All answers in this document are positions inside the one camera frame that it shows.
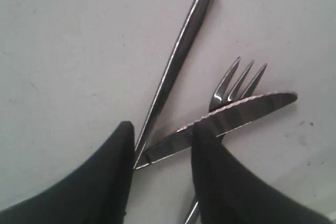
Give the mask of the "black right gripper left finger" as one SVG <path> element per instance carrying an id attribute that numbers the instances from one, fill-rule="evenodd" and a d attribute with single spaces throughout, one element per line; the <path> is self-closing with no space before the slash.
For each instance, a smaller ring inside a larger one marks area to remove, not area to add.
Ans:
<path id="1" fill-rule="evenodd" d="M 2 210 L 1 223 L 123 223 L 134 156 L 134 126 L 122 121 L 101 147 L 65 178 Z"/>

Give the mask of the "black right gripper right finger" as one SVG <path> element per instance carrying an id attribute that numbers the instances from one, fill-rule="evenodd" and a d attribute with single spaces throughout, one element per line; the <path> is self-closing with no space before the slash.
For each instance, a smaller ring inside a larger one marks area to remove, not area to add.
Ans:
<path id="1" fill-rule="evenodd" d="M 249 171 L 208 129 L 192 132 L 191 167 L 202 223 L 331 223 Z"/>

